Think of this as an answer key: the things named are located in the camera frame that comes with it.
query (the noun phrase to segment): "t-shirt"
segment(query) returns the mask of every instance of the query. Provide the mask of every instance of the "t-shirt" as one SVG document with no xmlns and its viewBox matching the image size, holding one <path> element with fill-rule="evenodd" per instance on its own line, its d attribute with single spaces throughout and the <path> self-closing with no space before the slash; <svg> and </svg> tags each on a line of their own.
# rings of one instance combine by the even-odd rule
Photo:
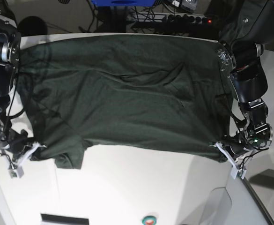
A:
<svg viewBox="0 0 274 225">
<path fill-rule="evenodd" d="M 219 48 L 183 37 L 108 35 L 23 50 L 17 90 L 22 102 L 33 91 L 26 113 L 35 140 L 48 146 L 33 160 L 79 169 L 88 147 L 106 144 L 225 161 L 209 146 L 228 134 L 225 96 L 232 102 Z"/>
</svg>

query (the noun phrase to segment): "blue container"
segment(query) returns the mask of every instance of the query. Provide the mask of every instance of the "blue container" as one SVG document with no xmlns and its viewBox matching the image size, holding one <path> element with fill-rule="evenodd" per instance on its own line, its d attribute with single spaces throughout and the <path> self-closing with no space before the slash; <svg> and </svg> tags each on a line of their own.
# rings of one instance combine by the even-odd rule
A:
<svg viewBox="0 0 274 225">
<path fill-rule="evenodd" d="M 96 6 L 153 6 L 156 0 L 92 0 Z"/>
</svg>

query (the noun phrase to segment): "blue object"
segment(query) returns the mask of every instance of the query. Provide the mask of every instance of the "blue object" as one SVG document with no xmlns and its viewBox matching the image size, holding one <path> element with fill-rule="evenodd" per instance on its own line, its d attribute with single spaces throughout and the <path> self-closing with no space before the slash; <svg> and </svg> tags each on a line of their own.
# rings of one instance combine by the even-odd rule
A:
<svg viewBox="0 0 274 225">
<path fill-rule="evenodd" d="M 154 216 L 148 216 L 148 217 L 145 217 L 143 220 L 142 220 L 142 223 L 144 225 L 156 225 L 156 218 Z"/>
<path fill-rule="evenodd" d="M 92 0 L 96 6 L 153 6 L 156 0 Z"/>
</svg>

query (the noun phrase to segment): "dark green t-shirt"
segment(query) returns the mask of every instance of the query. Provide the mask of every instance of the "dark green t-shirt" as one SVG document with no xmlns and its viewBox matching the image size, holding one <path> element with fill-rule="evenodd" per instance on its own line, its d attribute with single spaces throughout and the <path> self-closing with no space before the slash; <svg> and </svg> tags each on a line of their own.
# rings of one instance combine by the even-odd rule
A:
<svg viewBox="0 0 274 225">
<path fill-rule="evenodd" d="M 128 145 L 224 161 L 210 142 L 228 134 L 219 43 L 110 35 L 22 51 L 18 92 L 37 141 L 34 160 L 80 168 L 93 145 Z"/>
</svg>

